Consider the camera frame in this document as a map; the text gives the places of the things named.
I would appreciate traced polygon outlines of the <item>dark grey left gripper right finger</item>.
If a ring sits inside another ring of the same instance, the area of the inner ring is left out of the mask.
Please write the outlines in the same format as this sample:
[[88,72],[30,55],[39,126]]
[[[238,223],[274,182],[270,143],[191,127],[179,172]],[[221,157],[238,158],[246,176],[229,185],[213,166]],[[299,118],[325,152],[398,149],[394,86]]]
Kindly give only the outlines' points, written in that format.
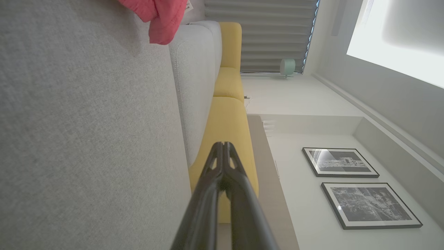
[[234,145],[223,145],[223,189],[230,201],[233,250],[279,250]]

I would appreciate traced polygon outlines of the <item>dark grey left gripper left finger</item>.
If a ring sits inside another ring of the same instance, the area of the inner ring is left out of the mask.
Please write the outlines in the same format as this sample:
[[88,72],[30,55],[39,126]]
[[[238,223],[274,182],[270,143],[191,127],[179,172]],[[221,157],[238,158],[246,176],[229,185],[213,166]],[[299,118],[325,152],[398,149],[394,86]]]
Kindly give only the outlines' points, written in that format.
[[218,199],[223,163],[223,143],[216,142],[208,155],[187,210],[172,242],[172,250],[217,248]]

